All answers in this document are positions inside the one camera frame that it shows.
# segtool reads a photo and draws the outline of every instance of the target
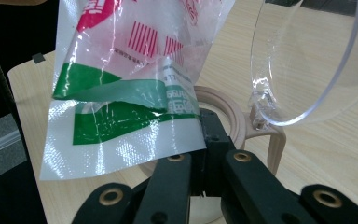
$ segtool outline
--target clear plastic bowl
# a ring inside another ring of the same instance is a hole
[[[358,102],[358,0],[267,0],[251,67],[254,102],[274,125],[348,109]]]

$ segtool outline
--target plastic bag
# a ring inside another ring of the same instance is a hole
[[[205,148],[194,84],[234,0],[89,0],[57,55],[41,179]],[[76,2],[60,5],[57,46]]]

